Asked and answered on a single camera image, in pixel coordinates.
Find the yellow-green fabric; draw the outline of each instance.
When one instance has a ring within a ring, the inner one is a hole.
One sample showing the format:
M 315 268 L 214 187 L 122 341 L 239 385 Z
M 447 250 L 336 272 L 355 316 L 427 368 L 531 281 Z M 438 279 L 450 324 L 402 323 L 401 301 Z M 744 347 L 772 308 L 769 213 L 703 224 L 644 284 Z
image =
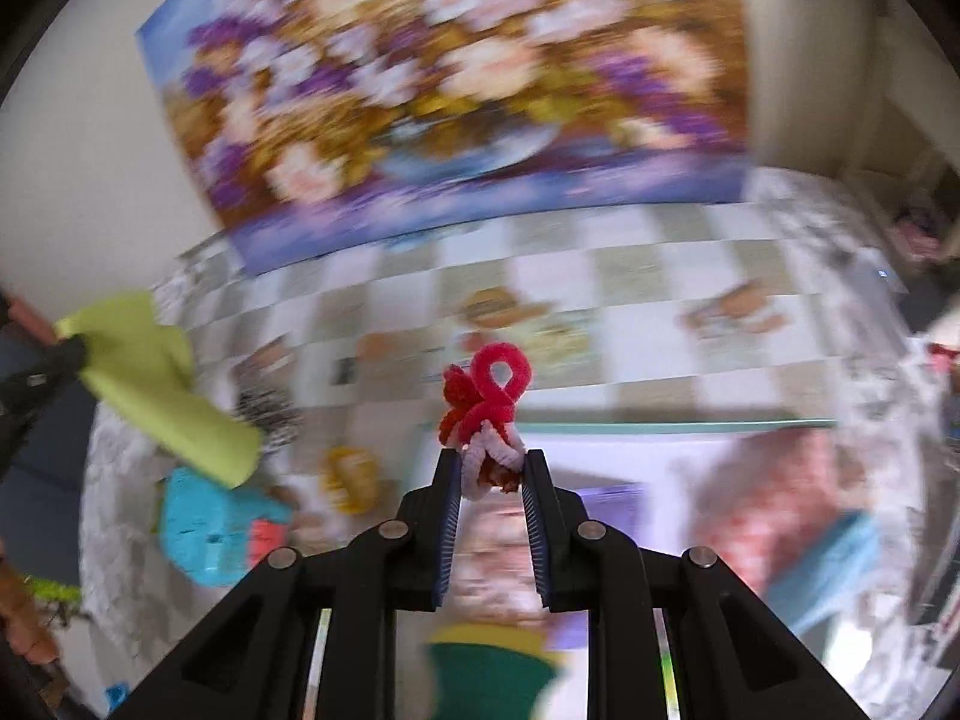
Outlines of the yellow-green fabric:
M 193 355 L 179 327 L 154 319 L 150 293 L 124 293 L 56 323 L 60 338 L 82 335 L 80 379 L 99 399 L 175 457 L 235 488 L 253 473 L 260 432 L 193 389 Z

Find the blue toy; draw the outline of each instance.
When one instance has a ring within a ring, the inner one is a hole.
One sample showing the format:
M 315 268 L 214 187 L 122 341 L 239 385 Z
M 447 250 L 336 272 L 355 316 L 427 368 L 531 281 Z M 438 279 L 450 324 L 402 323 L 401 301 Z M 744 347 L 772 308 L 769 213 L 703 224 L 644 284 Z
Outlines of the blue toy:
M 104 690 L 104 694 L 107 696 L 107 714 L 112 714 L 114 709 L 126 701 L 130 686 L 127 683 L 117 683 Z
M 289 525 L 290 507 L 242 485 L 222 488 L 187 467 L 167 482 L 160 546 L 173 565 L 208 587 L 229 587 L 248 572 L 256 520 Z

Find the purple paper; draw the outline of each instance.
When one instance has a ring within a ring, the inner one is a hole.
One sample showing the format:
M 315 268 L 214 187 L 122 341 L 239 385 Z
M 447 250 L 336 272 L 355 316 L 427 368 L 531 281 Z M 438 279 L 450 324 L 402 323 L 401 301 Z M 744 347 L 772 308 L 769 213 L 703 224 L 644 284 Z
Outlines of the purple paper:
M 643 485 L 616 485 L 576 490 L 590 519 L 597 519 L 634 541 L 640 539 L 643 520 Z M 580 650 L 587 646 L 587 613 L 570 611 L 555 624 L 550 634 L 551 650 Z

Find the blue cloth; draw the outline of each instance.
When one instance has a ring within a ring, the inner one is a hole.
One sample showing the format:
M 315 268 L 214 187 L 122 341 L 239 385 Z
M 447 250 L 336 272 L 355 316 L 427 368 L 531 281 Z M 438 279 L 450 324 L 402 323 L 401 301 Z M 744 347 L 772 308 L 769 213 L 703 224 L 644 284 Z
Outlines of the blue cloth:
M 861 588 L 879 555 L 880 532 L 872 514 L 847 512 L 774 579 L 763 600 L 799 636 Z

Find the green felt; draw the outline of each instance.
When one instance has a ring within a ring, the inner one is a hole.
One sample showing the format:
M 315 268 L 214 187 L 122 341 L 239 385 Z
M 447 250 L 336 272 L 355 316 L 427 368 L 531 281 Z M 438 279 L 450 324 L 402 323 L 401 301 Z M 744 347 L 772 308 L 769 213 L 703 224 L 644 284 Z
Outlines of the green felt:
M 529 720 L 557 669 L 547 661 L 478 644 L 435 643 L 433 720 Z

